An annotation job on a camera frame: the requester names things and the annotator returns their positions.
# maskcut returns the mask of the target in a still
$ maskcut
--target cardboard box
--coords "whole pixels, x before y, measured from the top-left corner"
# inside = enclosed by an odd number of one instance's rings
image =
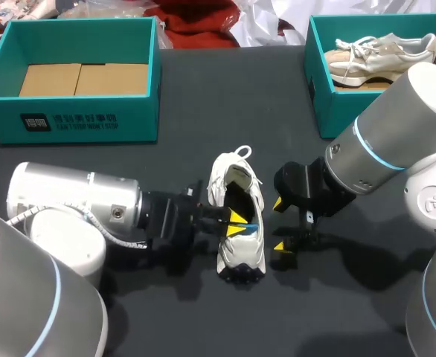
[[[321,137],[337,137],[386,87],[369,83],[357,90],[336,88],[324,53],[336,48],[336,39],[354,42],[390,32],[403,38],[436,35],[436,13],[311,16],[304,71]]]
[[[12,21],[0,41],[0,144],[157,138],[153,18]]]

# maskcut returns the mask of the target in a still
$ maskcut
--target white sneaker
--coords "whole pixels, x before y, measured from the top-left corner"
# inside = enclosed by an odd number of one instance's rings
[[[418,62],[433,63],[436,36],[401,39],[390,33],[379,39],[367,36],[353,43],[336,40],[338,50],[325,53],[330,76],[339,84],[359,87],[371,78],[395,81]]]
[[[247,150],[244,156],[239,152]],[[208,184],[212,206],[227,206],[248,224],[228,227],[218,248],[217,271],[226,280],[258,280],[266,273],[264,263],[263,196],[261,183],[246,159],[251,147],[243,145],[235,152],[223,153],[215,160]]]

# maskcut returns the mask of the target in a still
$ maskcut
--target cable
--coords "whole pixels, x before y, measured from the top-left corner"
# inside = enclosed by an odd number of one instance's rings
[[[37,214],[38,212],[41,212],[42,210],[47,210],[49,208],[57,208],[57,205],[65,206],[68,208],[73,208],[75,210],[78,210],[79,212],[84,214],[84,216],[89,220],[89,222],[93,226],[95,226],[106,239],[110,240],[111,242],[113,242],[117,245],[120,245],[120,246],[125,247],[125,248],[147,249],[147,244],[145,242],[126,242],[126,241],[123,241],[121,239],[114,237],[101,225],[101,223],[97,220],[96,216],[89,209],[87,209],[83,206],[77,205],[73,202],[59,202],[59,203],[54,204],[54,205],[35,206],[35,207],[30,208],[29,210],[26,210],[25,212],[19,214],[18,216],[13,217],[9,221],[7,221],[7,225],[10,225],[10,226],[17,225],[18,223],[25,221],[27,218],[34,216],[35,214]]]

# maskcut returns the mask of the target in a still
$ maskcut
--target teal cardboard box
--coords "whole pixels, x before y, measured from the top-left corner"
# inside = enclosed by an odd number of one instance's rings
[[[70,95],[20,95],[31,67],[57,64],[81,68],[77,87],[85,65],[143,65],[143,93],[83,95],[73,86]],[[97,75],[91,72],[89,78]],[[101,79],[90,86],[118,81]],[[0,41],[0,144],[155,141],[160,79],[153,18],[12,21]],[[127,80],[134,84],[130,76]]]
[[[335,138],[383,91],[336,91],[324,53],[336,39],[355,42],[393,32],[403,38],[436,35],[436,13],[312,16],[307,32],[304,71],[321,137]]]

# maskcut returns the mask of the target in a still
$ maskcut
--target dark tabletop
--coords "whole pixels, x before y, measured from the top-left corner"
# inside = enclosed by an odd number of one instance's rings
[[[139,180],[178,192],[208,183],[221,152],[252,147],[263,182],[266,259],[273,232],[297,224],[295,210],[273,213],[273,175],[286,161],[323,154],[302,69],[301,47],[162,51],[157,144],[0,148],[0,217],[13,169],[22,161]],[[109,250],[104,294],[108,354],[127,356],[412,356],[405,307],[436,245],[410,222],[404,175],[325,219],[317,251],[298,269],[256,285],[217,277],[217,243],[197,237],[185,271],[166,250],[149,260]]]

